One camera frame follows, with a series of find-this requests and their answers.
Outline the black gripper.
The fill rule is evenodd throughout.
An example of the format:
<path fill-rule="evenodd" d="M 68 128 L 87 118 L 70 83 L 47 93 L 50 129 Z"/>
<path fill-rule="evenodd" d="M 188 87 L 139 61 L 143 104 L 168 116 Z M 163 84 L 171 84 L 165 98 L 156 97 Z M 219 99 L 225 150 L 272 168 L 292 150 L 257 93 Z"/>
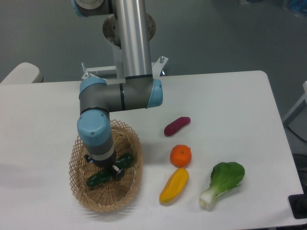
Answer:
<path fill-rule="evenodd" d="M 114 179 L 121 179 L 125 172 L 123 168 L 118 167 L 116 162 L 117 153 L 113 152 L 112 154 L 105 153 L 101 155 L 85 154 L 83 157 L 87 163 L 94 161 L 94 165 L 98 167 L 107 167 Z"/>

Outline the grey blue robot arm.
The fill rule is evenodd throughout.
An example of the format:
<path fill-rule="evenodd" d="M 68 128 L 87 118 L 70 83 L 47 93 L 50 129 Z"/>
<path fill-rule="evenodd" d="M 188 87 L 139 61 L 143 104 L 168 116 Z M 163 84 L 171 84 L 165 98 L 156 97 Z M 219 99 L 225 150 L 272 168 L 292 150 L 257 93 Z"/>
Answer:
<path fill-rule="evenodd" d="M 80 84 L 80 117 L 77 131 L 88 155 L 87 161 L 106 167 L 120 178 L 124 171 L 116 164 L 116 150 L 111 134 L 109 114 L 163 103 L 162 83 L 153 78 L 149 46 L 149 29 L 142 0 L 74 0 L 79 16 L 113 14 L 118 23 L 123 57 L 123 83 L 108 84 L 99 77 L 88 77 Z"/>

